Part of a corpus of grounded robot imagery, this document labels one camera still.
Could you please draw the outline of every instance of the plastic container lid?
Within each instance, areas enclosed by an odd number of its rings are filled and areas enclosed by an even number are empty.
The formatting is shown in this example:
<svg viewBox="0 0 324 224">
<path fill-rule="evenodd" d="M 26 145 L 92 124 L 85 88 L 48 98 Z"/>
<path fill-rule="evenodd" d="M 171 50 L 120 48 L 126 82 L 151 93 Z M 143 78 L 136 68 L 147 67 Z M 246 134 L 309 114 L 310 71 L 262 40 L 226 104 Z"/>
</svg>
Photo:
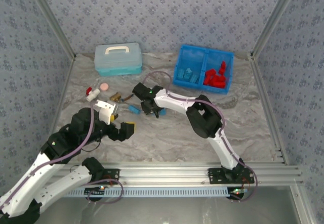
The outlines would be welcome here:
<svg viewBox="0 0 324 224">
<path fill-rule="evenodd" d="M 138 43 L 105 44 L 96 47 L 95 67 L 115 68 L 142 66 L 141 49 Z"/>
</svg>

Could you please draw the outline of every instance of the translucent storage box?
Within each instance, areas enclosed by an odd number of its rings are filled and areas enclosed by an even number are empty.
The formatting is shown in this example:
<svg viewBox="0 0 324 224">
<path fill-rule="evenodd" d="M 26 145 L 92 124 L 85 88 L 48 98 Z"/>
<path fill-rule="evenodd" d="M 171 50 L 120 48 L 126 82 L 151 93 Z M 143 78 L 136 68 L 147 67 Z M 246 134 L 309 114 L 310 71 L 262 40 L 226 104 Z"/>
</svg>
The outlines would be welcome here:
<svg viewBox="0 0 324 224">
<path fill-rule="evenodd" d="M 233 60 L 234 54 L 232 52 L 184 44 L 181 47 L 174 71 L 173 84 L 207 90 L 218 94 L 227 94 L 232 82 Z M 214 69 L 218 73 L 223 61 L 226 64 L 226 69 L 223 73 L 225 87 L 218 88 L 204 85 L 206 72 Z"/>
<path fill-rule="evenodd" d="M 138 43 L 106 44 L 96 47 L 95 69 L 100 76 L 139 74 L 142 52 Z"/>
</svg>

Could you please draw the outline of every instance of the pink cap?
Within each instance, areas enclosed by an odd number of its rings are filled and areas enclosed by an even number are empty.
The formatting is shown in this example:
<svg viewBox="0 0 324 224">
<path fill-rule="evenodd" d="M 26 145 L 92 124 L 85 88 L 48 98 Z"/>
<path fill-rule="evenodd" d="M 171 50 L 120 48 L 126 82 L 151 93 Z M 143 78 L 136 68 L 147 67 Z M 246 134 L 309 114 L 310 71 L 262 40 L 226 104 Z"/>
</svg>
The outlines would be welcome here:
<svg viewBox="0 0 324 224">
<path fill-rule="evenodd" d="M 108 88 L 109 88 L 109 85 L 108 85 L 107 83 L 102 83 L 102 84 L 100 85 L 100 90 L 101 90 L 101 91 L 107 91 Z"/>
</svg>

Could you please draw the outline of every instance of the wall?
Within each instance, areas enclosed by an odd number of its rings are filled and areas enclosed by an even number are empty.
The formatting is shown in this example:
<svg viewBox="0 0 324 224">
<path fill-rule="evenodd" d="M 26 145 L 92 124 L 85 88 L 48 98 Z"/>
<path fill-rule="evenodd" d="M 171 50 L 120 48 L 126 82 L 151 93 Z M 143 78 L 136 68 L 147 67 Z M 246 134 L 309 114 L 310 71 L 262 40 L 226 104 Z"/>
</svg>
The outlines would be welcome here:
<svg viewBox="0 0 324 224">
<path fill-rule="evenodd" d="M 0 194 L 47 140 L 69 59 L 34 0 L 0 0 Z"/>
<path fill-rule="evenodd" d="M 47 0 L 75 53 L 138 42 L 169 52 L 183 43 L 251 51 L 277 0 Z"/>
<path fill-rule="evenodd" d="M 291 0 L 258 62 L 292 164 L 324 223 L 324 0 Z"/>
</svg>

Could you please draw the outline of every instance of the white handle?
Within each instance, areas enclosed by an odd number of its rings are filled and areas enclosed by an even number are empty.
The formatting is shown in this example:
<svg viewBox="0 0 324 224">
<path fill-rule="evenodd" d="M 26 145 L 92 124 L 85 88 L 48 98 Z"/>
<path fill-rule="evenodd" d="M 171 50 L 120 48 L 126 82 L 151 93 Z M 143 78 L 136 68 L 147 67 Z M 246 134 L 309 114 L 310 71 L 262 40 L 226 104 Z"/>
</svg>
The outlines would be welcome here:
<svg viewBox="0 0 324 224">
<path fill-rule="evenodd" d="M 128 53 L 130 51 L 130 48 L 128 48 L 127 46 L 113 46 L 113 47 L 108 47 L 106 49 L 105 55 L 109 54 L 109 51 L 122 50 L 122 49 L 124 49 L 126 51 L 126 53 Z"/>
</svg>

